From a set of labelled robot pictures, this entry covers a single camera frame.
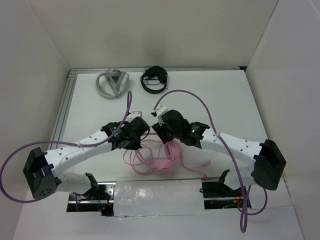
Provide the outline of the black headphones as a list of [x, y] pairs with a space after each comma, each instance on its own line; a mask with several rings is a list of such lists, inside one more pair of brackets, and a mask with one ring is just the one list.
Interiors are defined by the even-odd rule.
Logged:
[[[168, 84], [168, 72], [165, 68], [159, 65], [147, 65], [143, 74], [140, 77], [140, 84], [142, 88], [150, 94], [160, 94], [167, 89]], [[151, 89], [149, 86], [162, 85], [162, 88]]]

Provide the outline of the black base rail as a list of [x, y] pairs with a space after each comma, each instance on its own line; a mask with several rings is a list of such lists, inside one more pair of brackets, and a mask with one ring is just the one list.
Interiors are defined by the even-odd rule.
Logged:
[[99, 182], [91, 198], [71, 193], [68, 213], [97, 212], [105, 217], [191, 216], [207, 210], [235, 209], [241, 205], [240, 189], [231, 189], [222, 178], [167, 180], [117, 180]]

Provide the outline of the pink headphones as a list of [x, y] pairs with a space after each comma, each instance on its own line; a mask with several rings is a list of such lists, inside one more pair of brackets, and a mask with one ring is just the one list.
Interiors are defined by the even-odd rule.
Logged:
[[180, 144], [172, 140], [167, 143], [161, 143], [158, 149], [158, 157], [149, 158], [149, 166], [153, 170], [170, 170], [183, 160], [183, 152]]

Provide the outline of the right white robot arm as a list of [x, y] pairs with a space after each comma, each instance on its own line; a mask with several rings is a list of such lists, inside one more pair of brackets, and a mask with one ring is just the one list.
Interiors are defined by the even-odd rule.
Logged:
[[278, 188], [287, 162], [274, 141], [249, 141], [214, 131], [207, 124], [188, 122], [173, 109], [154, 110], [151, 115], [157, 118], [152, 128], [163, 143], [177, 139], [186, 146], [225, 155], [231, 153], [236, 160], [247, 165], [240, 170], [223, 172], [218, 184], [223, 196], [230, 196], [241, 185], [258, 185], [269, 191]]

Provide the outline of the grey white headphones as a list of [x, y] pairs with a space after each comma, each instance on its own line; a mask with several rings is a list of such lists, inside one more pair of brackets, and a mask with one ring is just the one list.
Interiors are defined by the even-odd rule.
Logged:
[[[103, 90], [100, 84], [100, 78], [104, 77], [104, 80], [111, 88], [113, 94], [107, 93]], [[130, 75], [119, 69], [107, 69], [101, 74], [99, 74], [95, 79], [95, 89], [97, 93], [105, 99], [114, 99], [118, 98], [127, 88]]]

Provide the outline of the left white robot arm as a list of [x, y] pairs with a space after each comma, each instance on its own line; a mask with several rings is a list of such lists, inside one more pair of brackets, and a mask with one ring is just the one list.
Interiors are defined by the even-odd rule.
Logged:
[[42, 151], [30, 151], [23, 168], [32, 197], [42, 200], [54, 192], [71, 192], [92, 200], [102, 188], [91, 173], [68, 173], [67, 170], [97, 155], [116, 149], [138, 150], [141, 136], [149, 125], [140, 117], [130, 122], [111, 122], [96, 133], [78, 141], [75, 146], [63, 146]]

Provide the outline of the white taped cover plate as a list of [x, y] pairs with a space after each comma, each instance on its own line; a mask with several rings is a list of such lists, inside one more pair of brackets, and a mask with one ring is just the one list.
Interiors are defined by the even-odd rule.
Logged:
[[113, 212], [117, 217], [184, 216], [205, 213], [199, 179], [117, 181]]

